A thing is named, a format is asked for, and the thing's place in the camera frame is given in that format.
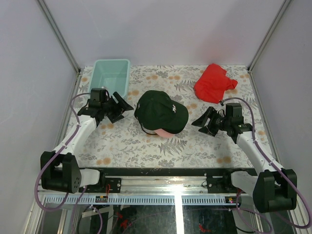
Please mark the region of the pink baseball cap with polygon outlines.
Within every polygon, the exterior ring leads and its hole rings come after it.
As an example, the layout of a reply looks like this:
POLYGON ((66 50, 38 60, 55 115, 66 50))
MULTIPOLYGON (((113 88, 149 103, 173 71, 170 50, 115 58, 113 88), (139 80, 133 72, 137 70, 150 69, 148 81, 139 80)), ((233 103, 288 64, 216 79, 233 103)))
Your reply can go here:
POLYGON ((157 129, 157 130, 154 130, 154 132, 163 138, 172 138, 175 136, 175 134, 169 133, 163 129, 157 129))

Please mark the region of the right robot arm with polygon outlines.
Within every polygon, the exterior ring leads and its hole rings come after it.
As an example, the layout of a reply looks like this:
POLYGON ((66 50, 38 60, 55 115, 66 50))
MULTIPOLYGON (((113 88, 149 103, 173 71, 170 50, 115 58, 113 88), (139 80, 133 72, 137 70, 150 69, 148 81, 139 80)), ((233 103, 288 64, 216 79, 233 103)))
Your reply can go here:
POLYGON ((251 176, 242 170, 232 172, 222 180, 225 191, 231 193, 240 188, 253 198, 261 213, 296 208, 296 173, 283 168, 261 148, 253 126, 244 122, 241 104, 226 104, 222 115, 214 107, 209 107, 192 125, 199 127, 199 132, 213 137, 218 131, 226 132, 252 163, 256 175, 251 176))

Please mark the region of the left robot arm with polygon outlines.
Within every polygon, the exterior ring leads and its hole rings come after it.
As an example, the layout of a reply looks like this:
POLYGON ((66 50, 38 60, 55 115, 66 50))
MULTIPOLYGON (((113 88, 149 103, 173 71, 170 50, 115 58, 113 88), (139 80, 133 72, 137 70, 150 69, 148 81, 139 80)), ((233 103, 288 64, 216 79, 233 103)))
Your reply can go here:
POLYGON ((76 125, 52 151, 40 157, 39 174, 42 188, 65 193, 76 193, 79 188, 90 186, 95 192, 106 189, 107 181, 97 169, 81 169, 77 155, 89 135, 104 118, 115 123, 124 118, 123 113, 133 110, 117 92, 112 95, 106 89, 93 88, 87 103, 76 113, 76 125))

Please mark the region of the dark green baseball cap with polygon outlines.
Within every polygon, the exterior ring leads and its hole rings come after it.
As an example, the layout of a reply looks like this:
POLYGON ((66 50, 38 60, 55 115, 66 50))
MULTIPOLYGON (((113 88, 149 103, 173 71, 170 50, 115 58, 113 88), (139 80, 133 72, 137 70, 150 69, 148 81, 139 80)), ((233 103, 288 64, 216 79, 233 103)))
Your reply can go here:
POLYGON ((171 135, 183 131, 188 120, 188 109, 172 100, 164 91, 146 91, 137 102, 134 112, 143 129, 150 131, 163 130, 171 135))

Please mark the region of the red cloth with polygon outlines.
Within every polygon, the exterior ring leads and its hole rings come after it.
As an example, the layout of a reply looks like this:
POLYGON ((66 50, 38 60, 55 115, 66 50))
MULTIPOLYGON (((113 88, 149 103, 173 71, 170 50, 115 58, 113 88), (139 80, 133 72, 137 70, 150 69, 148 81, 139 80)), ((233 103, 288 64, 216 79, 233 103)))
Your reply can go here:
POLYGON ((194 85, 195 96, 205 102, 219 103, 227 90, 233 90, 238 81, 227 77, 227 71, 217 64, 210 64, 194 85))

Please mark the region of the teal plastic bin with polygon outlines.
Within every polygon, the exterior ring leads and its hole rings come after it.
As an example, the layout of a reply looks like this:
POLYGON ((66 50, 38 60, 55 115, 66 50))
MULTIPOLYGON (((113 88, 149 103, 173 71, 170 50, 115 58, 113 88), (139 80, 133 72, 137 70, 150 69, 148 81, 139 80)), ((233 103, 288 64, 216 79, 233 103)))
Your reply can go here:
POLYGON ((128 59, 99 59, 95 62, 88 91, 93 88, 105 88, 109 94, 117 92, 123 99, 127 98, 130 77, 128 59))

